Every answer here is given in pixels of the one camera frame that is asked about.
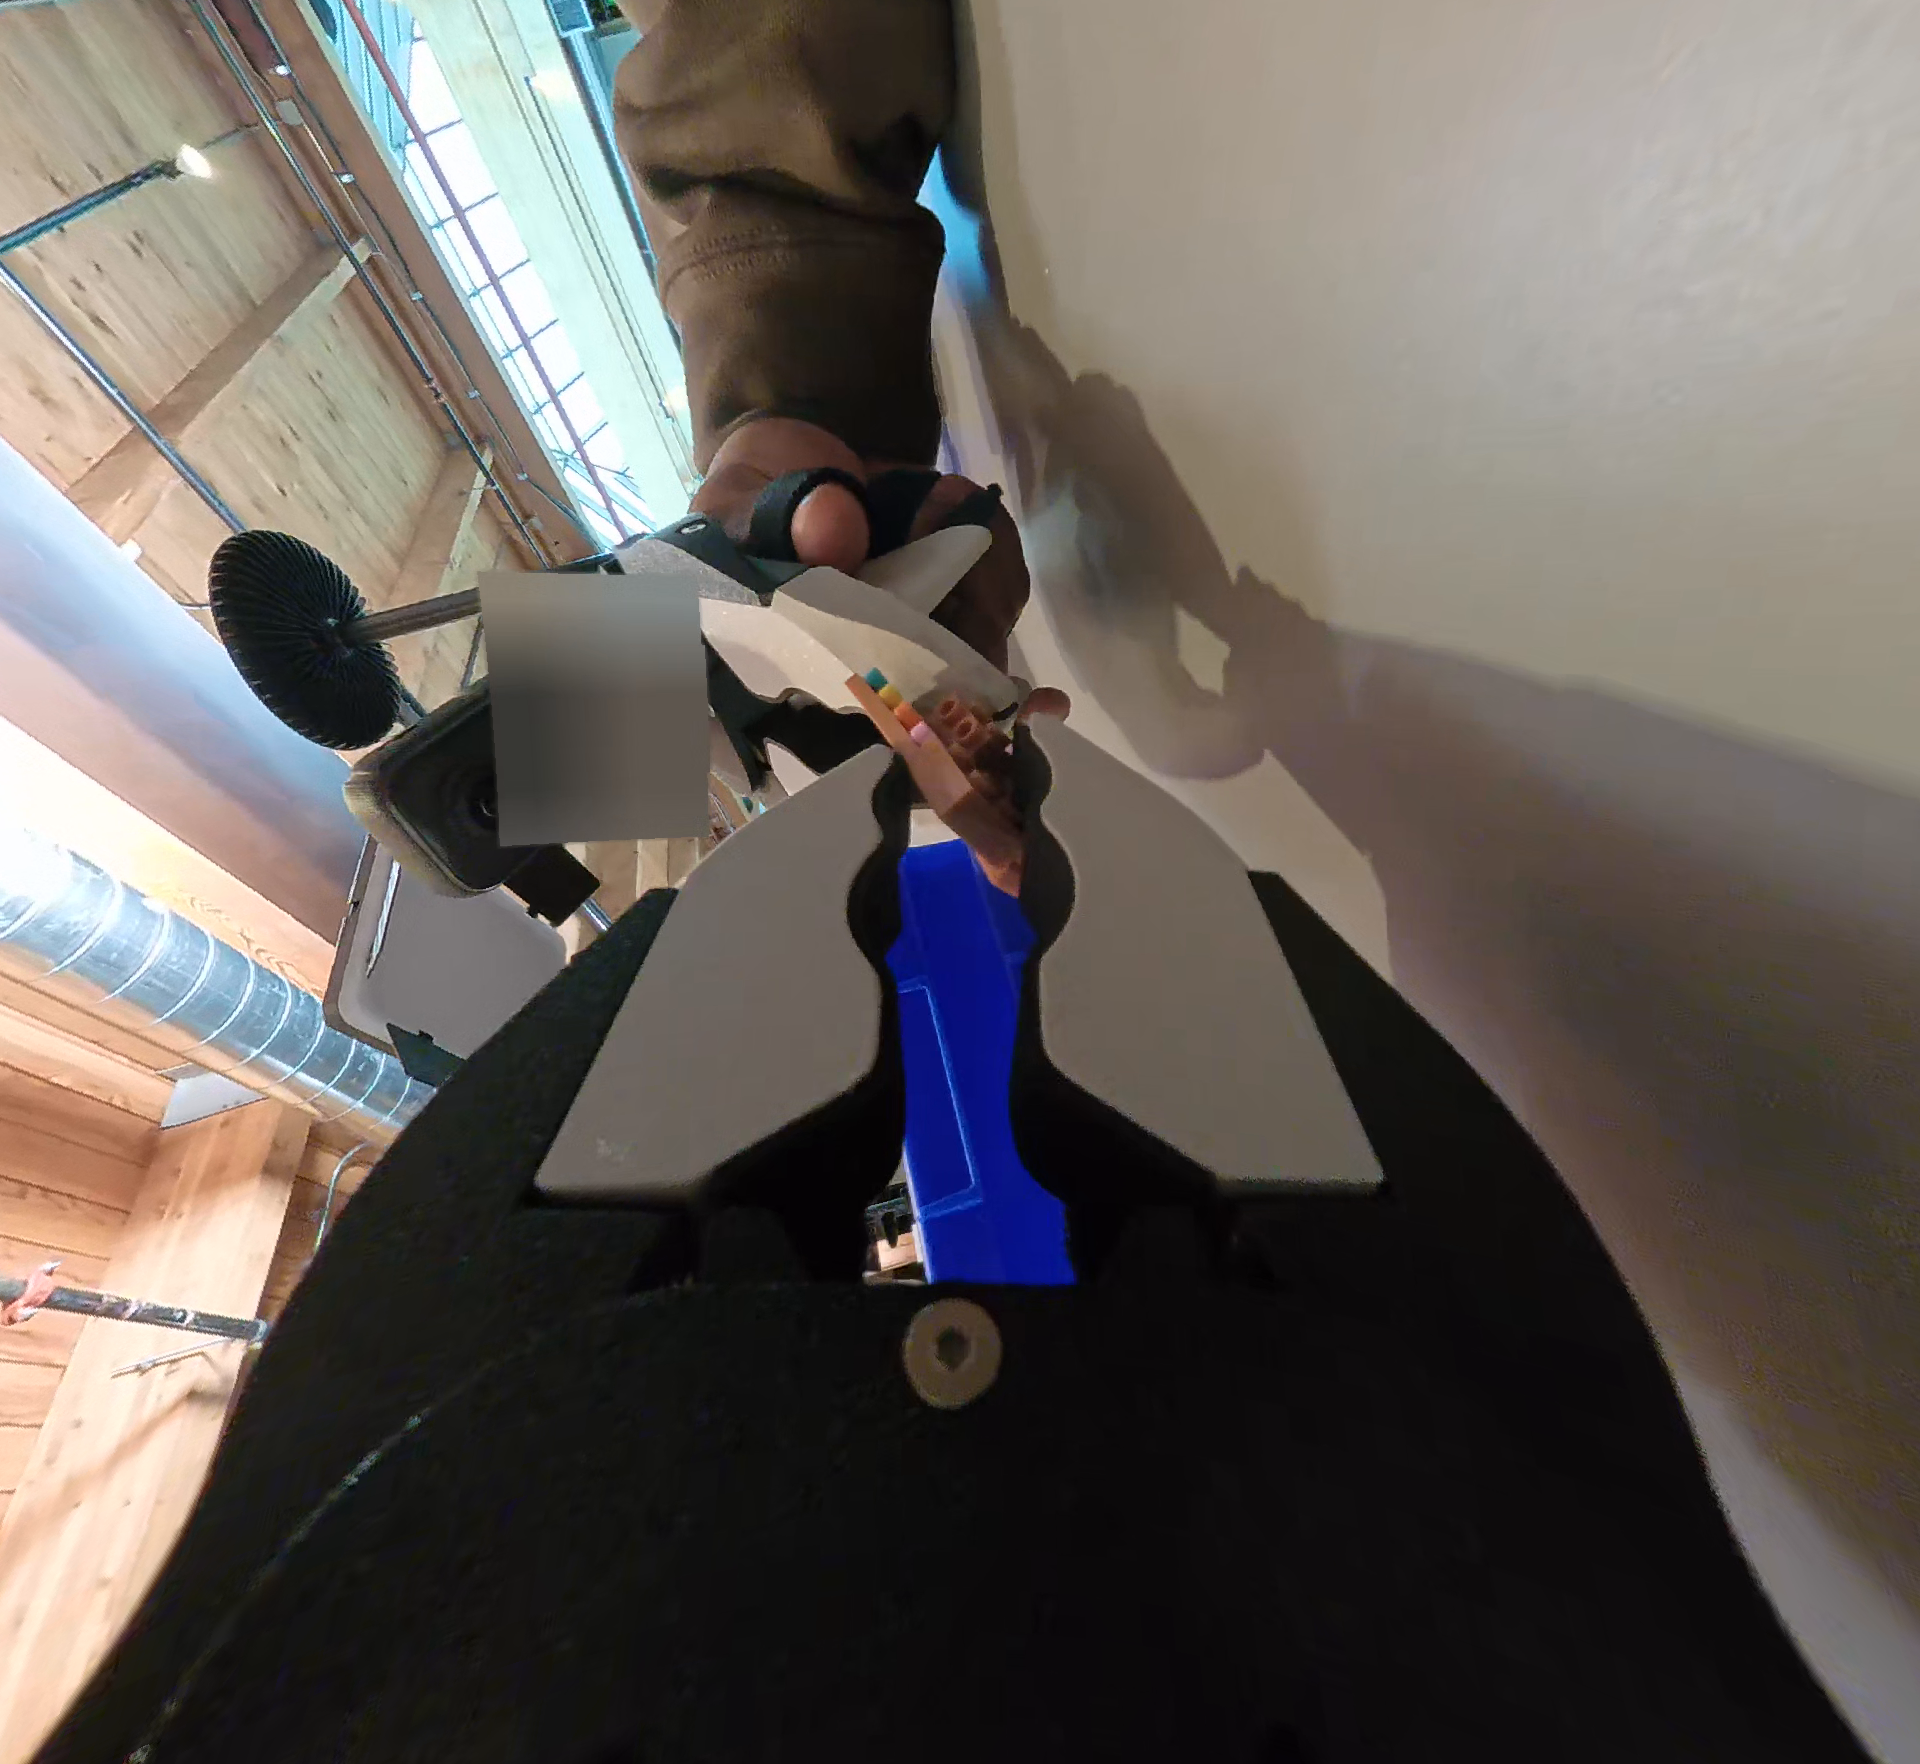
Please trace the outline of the white-backed light panel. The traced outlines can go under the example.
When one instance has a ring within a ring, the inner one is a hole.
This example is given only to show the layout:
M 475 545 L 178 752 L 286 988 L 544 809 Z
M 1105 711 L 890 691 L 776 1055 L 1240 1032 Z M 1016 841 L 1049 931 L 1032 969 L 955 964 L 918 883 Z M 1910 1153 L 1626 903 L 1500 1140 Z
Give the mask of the white-backed light panel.
M 568 944 L 506 890 L 447 895 L 365 840 L 321 995 L 328 1024 L 396 1052 L 399 1032 L 472 1055 L 568 959 Z

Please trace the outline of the brick chunk with coloured studs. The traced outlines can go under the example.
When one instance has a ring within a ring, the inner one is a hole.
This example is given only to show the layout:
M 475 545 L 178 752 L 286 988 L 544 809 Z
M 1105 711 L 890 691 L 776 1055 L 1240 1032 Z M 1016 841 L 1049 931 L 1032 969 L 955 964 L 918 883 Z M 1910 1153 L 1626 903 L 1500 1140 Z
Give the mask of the brick chunk with coloured studs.
M 924 809 L 967 845 L 989 886 L 1017 895 L 1026 829 L 1011 734 L 965 695 L 908 699 L 881 672 L 852 674 L 844 689 L 903 761 Z

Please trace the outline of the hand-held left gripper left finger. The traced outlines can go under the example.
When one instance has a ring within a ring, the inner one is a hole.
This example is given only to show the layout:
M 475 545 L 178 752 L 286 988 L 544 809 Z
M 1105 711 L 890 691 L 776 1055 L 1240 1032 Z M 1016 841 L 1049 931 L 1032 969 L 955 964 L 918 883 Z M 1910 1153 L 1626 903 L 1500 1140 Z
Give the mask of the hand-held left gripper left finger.
M 852 890 L 883 852 L 883 745 L 735 829 L 683 881 L 536 1183 L 566 1202 L 683 1204 L 868 1073 L 881 981 Z

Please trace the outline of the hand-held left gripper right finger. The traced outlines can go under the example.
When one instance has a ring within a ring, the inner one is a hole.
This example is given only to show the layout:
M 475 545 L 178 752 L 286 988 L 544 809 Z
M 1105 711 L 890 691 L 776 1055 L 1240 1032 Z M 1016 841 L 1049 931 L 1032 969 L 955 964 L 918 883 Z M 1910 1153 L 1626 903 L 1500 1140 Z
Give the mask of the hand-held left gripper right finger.
M 1376 1192 L 1384 1171 L 1249 870 L 1068 723 L 1038 723 L 1038 823 L 1068 911 L 1038 959 L 1049 1063 L 1229 1195 Z

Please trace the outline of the blue plastic bin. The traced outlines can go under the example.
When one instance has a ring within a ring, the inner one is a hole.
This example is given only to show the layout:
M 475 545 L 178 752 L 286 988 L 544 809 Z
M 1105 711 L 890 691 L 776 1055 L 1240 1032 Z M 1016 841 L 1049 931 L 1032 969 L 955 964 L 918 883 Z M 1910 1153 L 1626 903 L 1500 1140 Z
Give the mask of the blue plastic bin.
M 1066 1285 L 1066 1211 L 1016 1150 L 1007 1093 L 1033 931 L 965 844 L 908 847 L 885 962 L 906 1079 L 903 1171 L 929 1281 Z

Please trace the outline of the person's right forearm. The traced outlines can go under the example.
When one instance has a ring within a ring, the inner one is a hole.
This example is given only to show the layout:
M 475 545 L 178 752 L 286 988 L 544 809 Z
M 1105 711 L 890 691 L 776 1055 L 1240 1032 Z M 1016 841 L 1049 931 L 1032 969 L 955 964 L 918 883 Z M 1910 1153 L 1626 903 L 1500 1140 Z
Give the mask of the person's right forearm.
M 700 464 L 790 417 L 860 457 L 941 438 L 945 255 L 919 191 L 954 104 L 950 0 L 616 0 L 616 141 Z

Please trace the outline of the black floor lamp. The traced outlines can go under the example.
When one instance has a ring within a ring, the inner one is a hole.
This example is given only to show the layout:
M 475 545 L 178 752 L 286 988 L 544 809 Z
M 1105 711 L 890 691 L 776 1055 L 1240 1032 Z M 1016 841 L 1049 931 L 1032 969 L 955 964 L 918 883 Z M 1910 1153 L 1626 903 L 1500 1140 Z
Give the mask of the black floor lamp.
M 205 605 L 235 672 L 287 729 L 363 750 L 423 709 L 388 644 L 478 616 L 478 589 L 369 610 L 344 570 L 277 530 L 240 530 L 210 556 Z

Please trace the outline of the silver air duct with grille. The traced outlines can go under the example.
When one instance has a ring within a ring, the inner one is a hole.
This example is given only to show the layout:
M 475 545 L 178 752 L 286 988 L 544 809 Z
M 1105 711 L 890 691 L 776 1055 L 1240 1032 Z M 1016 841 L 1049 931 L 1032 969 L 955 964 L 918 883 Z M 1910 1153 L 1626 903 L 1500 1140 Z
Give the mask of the silver air duct with grille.
M 1 973 L 144 1035 L 178 1063 L 377 1135 L 433 1089 L 334 1027 L 321 1000 L 108 870 L 5 823 Z

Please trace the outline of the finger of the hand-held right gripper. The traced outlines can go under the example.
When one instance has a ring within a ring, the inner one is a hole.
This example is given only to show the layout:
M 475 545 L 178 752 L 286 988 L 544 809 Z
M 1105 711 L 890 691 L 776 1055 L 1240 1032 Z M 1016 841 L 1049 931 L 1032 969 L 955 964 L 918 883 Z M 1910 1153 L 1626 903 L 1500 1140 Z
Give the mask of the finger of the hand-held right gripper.
M 1009 715 L 1024 684 L 929 614 L 856 576 L 794 576 L 769 598 L 771 614 L 799 627 L 846 672 L 881 672 L 901 697 L 963 699 Z
M 697 599 L 714 759 L 737 785 L 777 785 L 774 750 L 826 773 L 885 737 L 846 679 L 890 651 L 890 631 L 816 598 Z

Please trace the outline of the person's right hand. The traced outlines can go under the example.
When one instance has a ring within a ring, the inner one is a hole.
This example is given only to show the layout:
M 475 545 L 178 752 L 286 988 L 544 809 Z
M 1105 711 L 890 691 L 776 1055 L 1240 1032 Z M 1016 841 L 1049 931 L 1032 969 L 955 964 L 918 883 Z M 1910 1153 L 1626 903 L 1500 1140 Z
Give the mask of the person's right hand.
M 928 620 L 965 662 L 1011 684 L 1009 641 L 1032 576 L 1000 488 L 921 464 L 861 459 L 818 425 L 764 415 L 722 440 L 690 505 L 750 560 L 849 577 L 943 531 L 982 535 L 983 552 Z

